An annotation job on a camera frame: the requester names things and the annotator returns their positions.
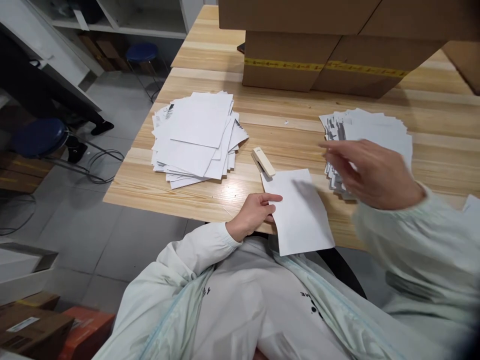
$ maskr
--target desk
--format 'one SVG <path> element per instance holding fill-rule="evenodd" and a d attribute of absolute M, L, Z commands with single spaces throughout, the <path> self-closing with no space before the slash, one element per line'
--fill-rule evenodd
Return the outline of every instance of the desk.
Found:
<path fill-rule="evenodd" d="M 338 246 L 363 249 L 350 216 L 354 204 L 328 189 L 325 160 L 317 143 L 324 129 L 318 115 L 362 108 L 402 119 L 413 136 L 415 177 L 455 208 L 468 194 L 480 196 L 480 97 L 472 95 L 440 51 L 381 99 L 312 91 L 242 86 L 244 31 L 218 29 L 218 8 L 204 6 L 104 201 L 207 222 L 229 221 L 249 193 L 262 192 L 250 151 L 260 146 L 277 171 L 308 168 L 325 204 Z M 222 181 L 171 190 L 165 174 L 152 171 L 152 115 L 192 92 L 233 94 L 233 110 L 250 138 L 240 147 L 235 169 Z M 264 223 L 260 231 L 274 232 Z"/>

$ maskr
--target stack of envelopes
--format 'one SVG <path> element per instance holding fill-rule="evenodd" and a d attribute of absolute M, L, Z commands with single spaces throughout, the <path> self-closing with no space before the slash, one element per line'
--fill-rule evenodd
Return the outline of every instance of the stack of envelopes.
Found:
<path fill-rule="evenodd" d="M 335 111 L 333 114 L 319 116 L 325 128 L 326 140 L 361 140 L 393 150 L 403 156 L 407 168 L 412 167 L 412 136 L 407 134 L 407 127 L 402 120 L 393 116 L 385 116 L 383 112 L 370 113 L 362 109 Z M 328 187 L 345 200 L 354 200 L 342 177 L 327 162 L 325 174 L 329 178 Z"/>
<path fill-rule="evenodd" d="M 151 164 L 172 189 L 222 179 L 235 167 L 239 143 L 248 139 L 232 111 L 233 95 L 193 92 L 153 115 Z"/>

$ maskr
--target person's right hand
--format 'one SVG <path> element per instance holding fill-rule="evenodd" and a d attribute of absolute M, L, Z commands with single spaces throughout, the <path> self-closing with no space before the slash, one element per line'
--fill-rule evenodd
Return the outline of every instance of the person's right hand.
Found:
<path fill-rule="evenodd" d="M 319 146 L 327 149 L 324 157 L 338 171 L 346 189 L 372 208 L 406 209 L 426 196 L 398 152 L 368 140 L 323 141 Z"/>

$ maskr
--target paper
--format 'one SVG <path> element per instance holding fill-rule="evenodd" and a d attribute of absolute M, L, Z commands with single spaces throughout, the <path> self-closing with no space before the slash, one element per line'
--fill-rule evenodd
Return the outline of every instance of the paper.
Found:
<path fill-rule="evenodd" d="M 73 13 L 75 14 L 76 20 L 78 21 L 78 24 L 80 25 L 80 29 L 84 31 L 90 31 L 89 25 L 85 21 L 84 15 L 80 10 L 73 10 Z"/>
<path fill-rule="evenodd" d="M 221 180 L 235 167 L 235 150 L 249 136 L 240 126 L 239 114 L 232 112 L 233 105 L 233 95 L 224 91 L 194 92 L 153 114 L 151 163 L 155 172 L 166 174 L 172 189 L 208 179 Z M 192 131 L 201 139 L 189 138 Z"/>
<path fill-rule="evenodd" d="M 235 152 L 228 153 L 228 169 L 235 169 Z"/>
<path fill-rule="evenodd" d="M 308 169 L 261 173 L 266 193 L 283 196 L 273 213 L 280 255 L 306 253 L 335 246 L 325 206 Z"/>
<path fill-rule="evenodd" d="M 234 113 L 232 113 L 232 115 L 235 117 L 235 124 L 234 124 L 233 130 L 231 132 L 230 144 L 228 145 L 228 151 L 238 150 L 239 149 L 238 145 L 242 141 L 249 138 L 249 135 L 247 134 L 247 132 L 244 130 L 244 128 L 238 122 L 239 114 L 237 112 L 234 112 Z"/>
<path fill-rule="evenodd" d="M 370 113 L 356 108 L 344 112 L 320 115 L 319 119 L 325 129 L 325 139 L 340 141 L 369 140 L 384 148 L 393 150 L 403 156 L 408 169 L 412 167 L 413 141 L 407 134 L 404 123 L 393 116 L 385 116 L 382 112 Z M 343 185 L 340 174 L 327 163 L 325 166 L 328 188 L 344 200 L 355 200 Z"/>
<path fill-rule="evenodd" d="M 175 123 L 171 139 L 218 148 L 232 99 L 232 94 L 194 92 L 188 101 L 185 100 L 188 104 L 175 109 L 170 118 Z"/>
<path fill-rule="evenodd" d="M 234 122 L 235 119 L 231 116 L 230 121 L 228 125 L 226 126 L 225 129 L 225 138 L 224 141 L 222 141 L 220 147 L 221 147 L 221 157 L 220 160 L 212 160 L 210 162 L 210 165 L 208 166 L 208 169 L 204 173 L 204 176 L 207 178 L 211 179 L 217 179 L 220 180 L 223 175 L 227 174 L 227 171 L 225 170 L 227 165 L 227 155 L 228 155 L 228 146 L 229 146 L 229 141 L 230 135 L 232 134 L 232 129 L 234 127 Z"/>
<path fill-rule="evenodd" d="M 178 181 L 172 181 L 170 183 L 170 186 L 171 186 L 171 189 L 178 189 L 178 188 L 182 188 L 184 186 L 187 186 L 187 185 L 193 185 L 193 184 L 197 184 L 197 183 L 201 183 L 201 182 L 204 182 L 205 180 L 208 180 L 208 177 L 189 177 L 189 178 L 186 178 L 186 179 L 181 179 L 181 180 L 178 180 Z"/>

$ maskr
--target yellow tape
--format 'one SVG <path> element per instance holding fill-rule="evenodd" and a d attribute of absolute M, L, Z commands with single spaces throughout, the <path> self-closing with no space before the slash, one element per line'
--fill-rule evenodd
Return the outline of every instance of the yellow tape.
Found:
<path fill-rule="evenodd" d="M 404 78 L 410 72 L 405 70 L 390 69 L 386 67 L 347 64 L 341 61 L 329 61 L 326 63 L 325 68 L 329 70 L 342 70 L 353 73 L 387 76 L 391 78 Z"/>
<path fill-rule="evenodd" d="M 245 65 L 259 66 L 274 69 L 291 69 L 291 70 L 306 70 L 319 72 L 323 68 L 329 70 L 348 71 L 352 73 L 363 73 L 371 75 L 380 75 L 391 78 L 404 78 L 410 71 L 390 69 L 386 67 L 375 67 L 367 65 L 354 65 L 341 61 L 328 61 L 325 65 L 315 63 L 303 63 L 303 62 L 289 62 L 289 61 L 275 61 L 275 60 L 263 60 L 245 58 Z"/>
<path fill-rule="evenodd" d="M 262 60 L 245 58 L 245 65 L 260 66 L 274 69 L 290 69 L 290 70 L 306 70 L 319 72 L 323 69 L 323 64 L 303 63 L 303 62 L 290 62 L 290 61 L 275 61 L 275 60 Z"/>

